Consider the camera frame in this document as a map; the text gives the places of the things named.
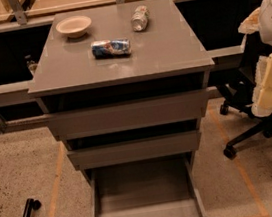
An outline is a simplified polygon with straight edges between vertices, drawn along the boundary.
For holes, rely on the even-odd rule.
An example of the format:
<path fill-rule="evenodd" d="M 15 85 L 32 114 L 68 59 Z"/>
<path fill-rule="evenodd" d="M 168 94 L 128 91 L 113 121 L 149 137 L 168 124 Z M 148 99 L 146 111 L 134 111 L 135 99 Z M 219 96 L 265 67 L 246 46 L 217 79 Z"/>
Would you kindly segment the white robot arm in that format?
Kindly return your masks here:
<path fill-rule="evenodd" d="M 272 46 L 272 0 L 263 0 L 239 26 L 243 34 L 258 32 L 264 44 Z M 256 86 L 252 95 L 252 113 L 256 117 L 272 114 L 272 53 L 260 56 L 256 64 Z"/>

